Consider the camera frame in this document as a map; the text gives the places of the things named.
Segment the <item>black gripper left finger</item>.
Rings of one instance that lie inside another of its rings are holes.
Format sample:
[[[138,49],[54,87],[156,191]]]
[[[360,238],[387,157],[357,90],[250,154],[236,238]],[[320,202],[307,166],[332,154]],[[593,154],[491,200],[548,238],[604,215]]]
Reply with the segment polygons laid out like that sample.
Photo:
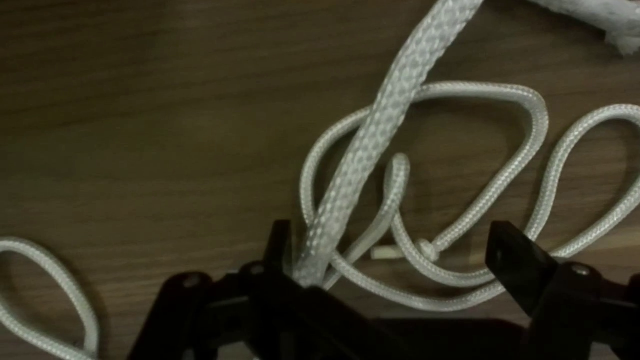
[[[289,220],[276,220],[273,225],[263,257],[263,268],[270,283],[293,287],[293,225]]]

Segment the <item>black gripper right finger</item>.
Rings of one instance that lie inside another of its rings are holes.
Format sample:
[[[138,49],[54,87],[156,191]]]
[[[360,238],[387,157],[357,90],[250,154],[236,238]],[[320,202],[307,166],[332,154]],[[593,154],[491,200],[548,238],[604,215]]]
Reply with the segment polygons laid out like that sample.
[[[491,225],[484,262],[516,305],[533,314],[558,262],[512,223]]]

